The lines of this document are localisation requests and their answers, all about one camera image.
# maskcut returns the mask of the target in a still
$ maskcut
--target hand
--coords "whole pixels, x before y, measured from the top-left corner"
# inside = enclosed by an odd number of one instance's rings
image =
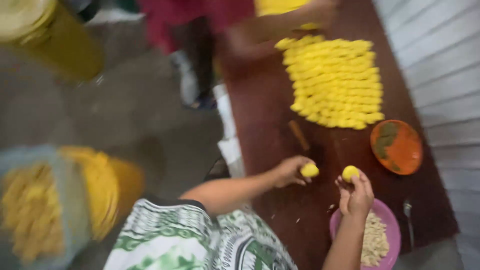
[[[329,28],[336,16],[336,7],[339,0],[311,0],[302,8],[312,23],[317,23],[321,28]]]
[[[282,161],[278,166],[272,169],[274,174],[274,186],[285,187],[289,184],[307,185],[311,183],[310,177],[303,177],[300,174],[300,169],[307,163],[315,162],[303,156],[295,156]]]
[[[339,208],[344,216],[366,219],[373,204],[372,185],[368,177],[359,170],[360,178],[352,176],[352,184],[347,184],[339,176],[335,184],[340,190]]]

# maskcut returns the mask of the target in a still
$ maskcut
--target orange plate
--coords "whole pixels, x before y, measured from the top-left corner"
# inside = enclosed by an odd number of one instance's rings
[[[387,122],[396,123],[398,125],[398,132],[393,144],[385,149],[388,159],[383,160],[377,155],[373,146],[379,136],[380,127]],[[420,167],[423,158],[420,137],[418,133],[405,122],[398,120],[386,120],[380,122],[372,130],[372,134],[370,135],[370,145],[372,146],[372,151],[378,161],[385,166],[385,168],[394,173],[401,175],[412,174]],[[392,169],[392,161],[400,168],[399,171]]]

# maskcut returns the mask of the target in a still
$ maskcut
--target person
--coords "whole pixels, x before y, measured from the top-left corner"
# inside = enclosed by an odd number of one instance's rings
[[[171,56],[181,75],[180,96],[193,109],[215,107],[214,34],[226,33],[239,55],[286,37],[307,23],[328,27],[337,0],[312,0],[284,14],[255,16],[254,0],[139,0],[151,43]]]
[[[270,189],[311,183],[299,173],[310,162],[296,156],[256,176],[212,180],[176,201],[138,200],[104,270],[297,269],[279,238],[246,205]],[[335,180],[343,217],[323,270],[360,269],[373,191],[363,172],[352,182]]]

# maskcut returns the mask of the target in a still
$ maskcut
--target green and white patterned clothing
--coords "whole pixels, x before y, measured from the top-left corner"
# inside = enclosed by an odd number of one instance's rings
[[[104,270],[296,270],[270,227],[249,210],[212,219],[191,200],[138,200]]]

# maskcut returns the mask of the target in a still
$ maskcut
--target white wall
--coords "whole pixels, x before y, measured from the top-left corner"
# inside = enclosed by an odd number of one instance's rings
[[[409,86],[461,234],[480,265],[480,0],[373,0]]]

